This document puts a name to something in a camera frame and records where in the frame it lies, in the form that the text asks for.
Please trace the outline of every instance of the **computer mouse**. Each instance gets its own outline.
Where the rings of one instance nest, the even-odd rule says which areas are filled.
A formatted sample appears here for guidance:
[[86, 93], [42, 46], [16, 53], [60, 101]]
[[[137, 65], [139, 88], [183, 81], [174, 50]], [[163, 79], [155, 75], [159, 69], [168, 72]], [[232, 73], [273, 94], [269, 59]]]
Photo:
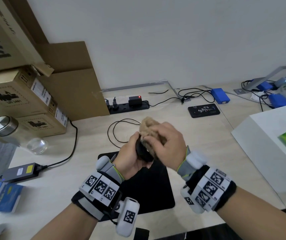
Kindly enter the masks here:
[[149, 151], [141, 143], [141, 136], [139, 136], [139, 138], [136, 141], [135, 150], [136, 150], [137, 156], [141, 158], [143, 161], [152, 162], [154, 160], [154, 157], [149, 153]]

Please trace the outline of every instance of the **white wall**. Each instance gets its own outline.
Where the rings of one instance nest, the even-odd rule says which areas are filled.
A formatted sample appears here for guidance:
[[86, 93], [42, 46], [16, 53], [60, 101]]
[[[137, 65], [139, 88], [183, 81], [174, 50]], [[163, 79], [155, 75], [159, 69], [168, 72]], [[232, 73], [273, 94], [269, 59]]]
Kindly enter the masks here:
[[28, 2], [49, 42], [86, 42], [102, 89], [247, 80], [286, 65], [286, 0]]

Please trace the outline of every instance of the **hand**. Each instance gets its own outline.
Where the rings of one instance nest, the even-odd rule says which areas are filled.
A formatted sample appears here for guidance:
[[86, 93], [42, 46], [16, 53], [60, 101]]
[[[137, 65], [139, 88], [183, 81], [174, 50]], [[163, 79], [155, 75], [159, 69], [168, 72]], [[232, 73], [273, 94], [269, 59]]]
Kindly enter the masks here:
[[135, 143], [140, 136], [137, 131], [129, 138], [129, 142], [122, 146], [117, 157], [113, 161], [115, 168], [125, 180], [133, 177], [142, 167], [150, 168], [153, 162], [145, 162], [137, 158]]
[[182, 133], [168, 122], [153, 125], [150, 128], [165, 137], [167, 142], [162, 145], [153, 136], [145, 136], [143, 139], [153, 147], [157, 157], [165, 166], [177, 171], [186, 157], [186, 144]]

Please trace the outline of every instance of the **black phone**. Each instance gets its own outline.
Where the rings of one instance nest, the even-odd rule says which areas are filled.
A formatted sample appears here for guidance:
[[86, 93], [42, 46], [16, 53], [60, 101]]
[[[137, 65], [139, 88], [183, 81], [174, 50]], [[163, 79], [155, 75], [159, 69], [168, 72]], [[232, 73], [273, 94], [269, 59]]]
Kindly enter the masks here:
[[219, 115], [221, 113], [220, 110], [217, 108], [216, 104], [205, 104], [188, 107], [188, 111], [192, 118]]

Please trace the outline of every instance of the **black mouse pad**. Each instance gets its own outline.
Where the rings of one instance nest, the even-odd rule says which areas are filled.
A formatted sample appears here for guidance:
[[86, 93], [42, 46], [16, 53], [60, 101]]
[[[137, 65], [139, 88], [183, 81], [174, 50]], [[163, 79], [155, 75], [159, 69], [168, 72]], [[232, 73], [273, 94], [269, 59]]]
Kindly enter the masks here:
[[[102, 156], [112, 159], [118, 153], [103, 153], [97, 159]], [[142, 168], [136, 175], [124, 181], [120, 186], [120, 191], [122, 192], [121, 200], [131, 197], [140, 203], [138, 214], [171, 209], [175, 206], [167, 169], [159, 160], [154, 160], [149, 169]], [[116, 219], [118, 215], [115, 212], [112, 218]], [[108, 220], [109, 218], [104, 216], [100, 222]]]

